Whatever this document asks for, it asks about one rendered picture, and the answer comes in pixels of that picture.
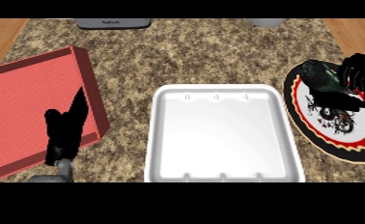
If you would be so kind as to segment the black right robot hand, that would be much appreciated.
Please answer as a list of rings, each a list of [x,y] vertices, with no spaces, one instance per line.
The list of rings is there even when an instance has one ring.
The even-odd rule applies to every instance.
[[[358,90],[365,93],[365,54],[355,53],[344,58],[340,65],[337,76],[340,85],[349,87],[350,90]],[[344,111],[358,112],[365,108],[365,100],[349,96],[344,93],[309,91],[315,103],[325,108],[340,109]]]

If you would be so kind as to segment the pale grey round container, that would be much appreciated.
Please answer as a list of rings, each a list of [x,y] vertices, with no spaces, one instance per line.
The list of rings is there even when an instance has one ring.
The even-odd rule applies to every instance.
[[[284,18],[250,18],[248,21],[254,25],[263,28],[274,28],[284,23],[285,19]]]

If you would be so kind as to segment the red cutting board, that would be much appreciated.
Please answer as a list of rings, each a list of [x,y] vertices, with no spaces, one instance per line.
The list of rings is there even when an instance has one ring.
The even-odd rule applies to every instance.
[[[87,50],[70,46],[0,65],[0,179],[45,162],[45,112],[65,112],[78,91],[89,103],[81,138],[89,146],[110,122]]]

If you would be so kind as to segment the white rectangular tray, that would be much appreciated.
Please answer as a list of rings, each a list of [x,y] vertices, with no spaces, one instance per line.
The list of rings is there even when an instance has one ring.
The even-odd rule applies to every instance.
[[[303,182],[282,98],[265,84],[170,84],[152,97],[146,182]]]

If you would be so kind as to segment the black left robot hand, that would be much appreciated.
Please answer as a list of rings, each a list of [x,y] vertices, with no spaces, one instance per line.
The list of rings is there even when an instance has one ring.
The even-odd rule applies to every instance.
[[[73,160],[78,154],[83,126],[89,116],[89,104],[83,89],[78,89],[67,112],[49,109],[45,113],[49,144],[46,164],[53,166],[62,159]]]

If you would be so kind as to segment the black red patterned plate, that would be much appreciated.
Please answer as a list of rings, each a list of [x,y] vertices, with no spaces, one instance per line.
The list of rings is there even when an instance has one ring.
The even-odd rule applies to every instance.
[[[291,120],[312,145],[336,159],[365,164],[365,108],[352,112],[319,107],[300,66],[285,76],[284,99]]]

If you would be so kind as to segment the dark green eggplant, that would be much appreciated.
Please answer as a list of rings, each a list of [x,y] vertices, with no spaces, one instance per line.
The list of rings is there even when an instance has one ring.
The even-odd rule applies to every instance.
[[[305,85],[318,92],[353,94],[349,87],[340,84],[340,79],[322,61],[308,60],[300,64],[300,76]]]

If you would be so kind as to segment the dark grey appliance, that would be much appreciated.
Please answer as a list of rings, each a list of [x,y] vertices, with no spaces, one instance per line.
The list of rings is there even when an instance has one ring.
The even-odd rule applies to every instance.
[[[76,18],[77,26],[86,30],[141,29],[151,24],[149,18]]]

